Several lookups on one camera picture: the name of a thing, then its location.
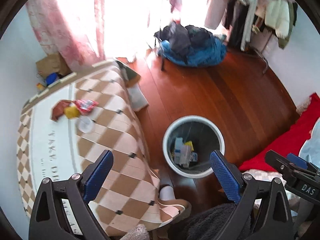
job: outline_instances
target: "screw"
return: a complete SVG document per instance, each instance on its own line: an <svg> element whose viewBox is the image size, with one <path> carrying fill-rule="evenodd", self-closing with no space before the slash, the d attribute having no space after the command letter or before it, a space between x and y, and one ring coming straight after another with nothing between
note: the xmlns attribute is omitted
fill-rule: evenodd
<svg viewBox="0 0 320 240"><path fill-rule="evenodd" d="M274 180L275 180L275 183L277 183L277 184L281 184L281 179L279 179L279 178L275 178Z"/></svg>
<svg viewBox="0 0 320 240"><path fill-rule="evenodd" d="M72 179L77 180L80 178L80 174L79 173L75 173L71 176Z"/></svg>
<svg viewBox="0 0 320 240"><path fill-rule="evenodd" d="M47 184L49 181L50 181L49 178L44 178L44 179L42 180L42 183L43 183L43 184Z"/></svg>
<svg viewBox="0 0 320 240"><path fill-rule="evenodd" d="M252 176L250 174L248 174L248 173L244 174L243 177L246 180L251 180L252 179Z"/></svg>

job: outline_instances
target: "blue object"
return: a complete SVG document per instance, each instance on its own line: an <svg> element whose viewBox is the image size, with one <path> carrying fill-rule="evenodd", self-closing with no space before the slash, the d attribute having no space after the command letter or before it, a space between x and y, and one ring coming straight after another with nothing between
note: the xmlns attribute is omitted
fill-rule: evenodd
<svg viewBox="0 0 320 240"><path fill-rule="evenodd" d="M83 199L87 204L97 197L103 182L112 168L112 165L113 155L111 151L108 151L90 178L87 180L87 183L84 185Z"/></svg>
<svg viewBox="0 0 320 240"><path fill-rule="evenodd" d="M292 153L289 153L287 155L287 159L290 162L294 163L295 165L299 166L300 168L303 168L305 170L308 169L307 162L304 159L302 159L302 158L300 158L300 157L298 157L298 156L296 156L296 155L294 155Z"/></svg>
<svg viewBox="0 0 320 240"><path fill-rule="evenodd" d="M213 34L210 34L210 38L204 42L203 47L193 48L190 46L189 53L184 58L170 49L169 41L162 41L161 46L163 48L164 56L171 62L188 67L204 67L214 66L223 61L227 53L227 47Z"/></svg>
<svg viewBox="0 0 320 240"><path fill-rule="evenodd" d="M49 76L47 76L45 78L45 81L47 83L47 86L49 86L50 84L52 84L53 82L55 82L58 79L58 75L57 73L51 73Z"/></svg>
<svg viewBox="0 0 320 240"><path fill-rule="evenodd" d="M312 129L311 138L303 144L299 157L320 167L320 118Z"/></svg>
<svg viewBox="0 0 320 240"><path fill-rule="evenodd" d="M211 153L210 164L228 199L238 204L241 199L240 185L216 152Z"/></svg>

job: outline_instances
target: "wooden floor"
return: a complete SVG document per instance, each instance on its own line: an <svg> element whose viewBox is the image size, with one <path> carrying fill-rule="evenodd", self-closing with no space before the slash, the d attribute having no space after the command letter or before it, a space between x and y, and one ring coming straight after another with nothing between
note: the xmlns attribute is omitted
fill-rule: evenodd
<svg viewBox="0 0 320 240"><path fill-rule="evenodd" d="M234 164L250 159L296 119L295 106L275 74L258 59L228 53L225 60L209 68L183 68L160 59L153 52L129 64L141 75L141 91L149 106L137 113L151 158L159 169L161 183L174 188L176 198L192 204L192 213L223 203L220 184L212 174L204 179L177 175L167 165L162 139L168 126L185 115L199 115L217 125L226 145L225 157Z"/></svg>

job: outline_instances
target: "yellow package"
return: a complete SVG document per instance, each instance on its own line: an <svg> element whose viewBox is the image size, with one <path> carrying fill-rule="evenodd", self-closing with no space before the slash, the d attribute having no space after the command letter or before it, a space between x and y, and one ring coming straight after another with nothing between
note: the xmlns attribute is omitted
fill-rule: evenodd
<svg viewBox="0 0 320 240"><path fill-rule="evenodd" d="M189 145L191 147L191 151L193 152L195 149L193 148L192 141L186 142L184 145Z"/></svg>
<svg viewBox="0 0 320 240"><path fill-rule="evenodd" d="M80 112L76 106L68 106L63 110L68 119L80 116Z"/></svg>

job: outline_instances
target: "white wall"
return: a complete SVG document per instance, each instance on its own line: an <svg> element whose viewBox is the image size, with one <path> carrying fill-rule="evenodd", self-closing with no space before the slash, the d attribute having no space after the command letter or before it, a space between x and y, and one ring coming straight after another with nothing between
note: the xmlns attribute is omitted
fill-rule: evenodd
<svg viewBox="0 0 320 240"><path fill-rule="evenodd" d="M24 103L37 93L36 62L45 56L24 6L0 40L0 206L22 239L29 220L18 187L17 130Z"/></svg>
<svg viewBox="0 0 320 240"><path fill-rule="evenodd" d="M320 95L320 35L300 7L286 48L280 49L273 37L264 55L296 106L314 92Z"/></svg>

